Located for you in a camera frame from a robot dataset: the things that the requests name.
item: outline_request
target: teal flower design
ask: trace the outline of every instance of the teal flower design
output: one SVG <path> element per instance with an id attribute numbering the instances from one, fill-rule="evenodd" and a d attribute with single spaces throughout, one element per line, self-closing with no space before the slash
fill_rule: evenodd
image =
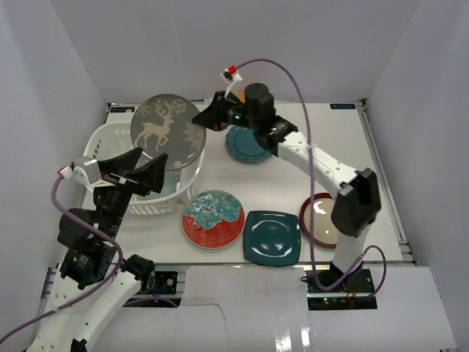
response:
<path id="1" fill-rule="evenodd" d="M 208 230 L 222 220 L 237 220 L 240 212 L 241 203 L 231 194 L 224 191 L 208 191 L 200 193 L 187 206 L 184 215 L 193 217 L 196 226 Z"/>

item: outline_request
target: white basket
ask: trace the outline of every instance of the white basket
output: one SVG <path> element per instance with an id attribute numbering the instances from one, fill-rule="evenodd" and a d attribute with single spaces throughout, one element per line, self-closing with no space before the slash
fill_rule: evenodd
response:
<path id="1" fill-rule="evenodd" d="M 84 155 L 97 160 L 106 160 L 133 149 L 130 137 L 130 122 L 110 122 L 99 127 L 86 145 Z M 204 150 L 199 158 L 184 169 L 174 172 L 176 189 L 174 193 L 157 199 L 137 199 L 132 196 L 128 211 L 136 215 L 158 215 L 177 209 L 178 203 L 186 204 L 196 195 L 196 178 L 202 167 Z"/>

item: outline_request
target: gray wall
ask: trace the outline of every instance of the gray wall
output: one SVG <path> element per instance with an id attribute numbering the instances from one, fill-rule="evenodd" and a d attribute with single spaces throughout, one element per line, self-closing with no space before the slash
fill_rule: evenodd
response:
<path id="1" fill-rule="evenodd" d="M 55 267 L 56 170 L 79 156 L 105 104 L 49 0 L 0 1 L 0 335 L 37 315 Z M 78 188 L 64 183 L 72 206 Z M 0 351 L 22 351 L 32 330 Z"/>
<path id="2" fill-rule="evenodd" d="M 51 0 L 106 101 L 224 87 L 229 65 L 266 56 L 309 102 L 368 97 L 419 0 Z M 243 70 L 297 100 L 277 68 Z"/>
<path id="3" fill-rule="evenodd" d="M 461 351 L 469 351 L 468 82 L 469 3 L 423 1 L 369 99 L 410 247 L 432 270 Z"/>

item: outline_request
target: gray plate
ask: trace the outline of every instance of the gray plate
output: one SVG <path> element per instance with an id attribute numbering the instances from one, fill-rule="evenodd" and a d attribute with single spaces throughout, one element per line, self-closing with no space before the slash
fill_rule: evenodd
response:
<path id="1" fill-rule="evenodd" d="M 187 167 L 205 146 L 205 128 L 192 123 L 198 113 L 189 100 L 173 94 L 156 95 L 144 101 L 133 115 L 132 143 L 150 158 L 167 153 L 167 170 Z"/>

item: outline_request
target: reindeer illustration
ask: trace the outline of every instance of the reindeer illustration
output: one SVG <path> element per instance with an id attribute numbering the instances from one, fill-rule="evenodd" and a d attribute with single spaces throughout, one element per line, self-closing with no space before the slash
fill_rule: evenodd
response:
<path id="1" fill-rule="evenodd" d="M 173 117 L 173 105 L 167 100 L 162 102 L 159 99 L 153 105 L 156 108 L 156 112 L 163 118 L 163 124 L 156 125 L 152 122 L 144 123 L 144 130 L 137 136 L 135 143 L 137 144 L 139 139 L 144 137 L 144 146 L 147 148 L 148 137 L 155 135 L 158 137 L 158 141 L 156 142 L 156 150 L 158 150 L 160 146 L 163 146 L 168 141 L 169 125 L 174 122 L 171 119 Z"/>

